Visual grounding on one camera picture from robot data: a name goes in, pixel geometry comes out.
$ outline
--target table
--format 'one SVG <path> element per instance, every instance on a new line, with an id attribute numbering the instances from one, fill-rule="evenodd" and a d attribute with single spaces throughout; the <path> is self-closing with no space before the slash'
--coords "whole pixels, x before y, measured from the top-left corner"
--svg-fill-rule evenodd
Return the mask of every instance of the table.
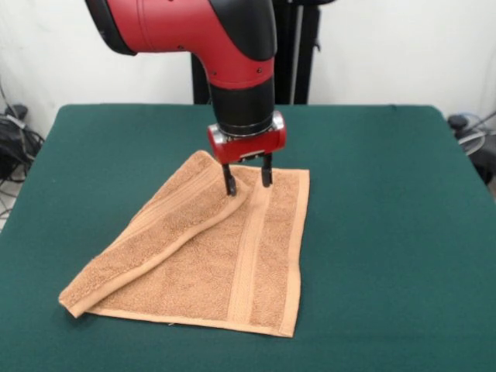
<path id="1" fill-rule="evenodd" d="M 281 107 L 309 168 L 293 339 L 85 315 L 59 292 L 197 149 L 208 106 L 63 107 L 0 236 L 0 370 L 493 371 L 496 208 L 440 113 Z"/>

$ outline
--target towel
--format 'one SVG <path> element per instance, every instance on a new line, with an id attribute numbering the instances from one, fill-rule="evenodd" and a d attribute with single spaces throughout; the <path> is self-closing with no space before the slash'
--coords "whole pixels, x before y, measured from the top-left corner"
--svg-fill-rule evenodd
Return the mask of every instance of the towel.
<path id="1" fill-rule="evenodd" d="M 238 192 L 226 195 L 221 166 L 194 153 L 128 226 L 61 292 L 85 312 L 294 335 L 308 170 L 234 166 Z"/>

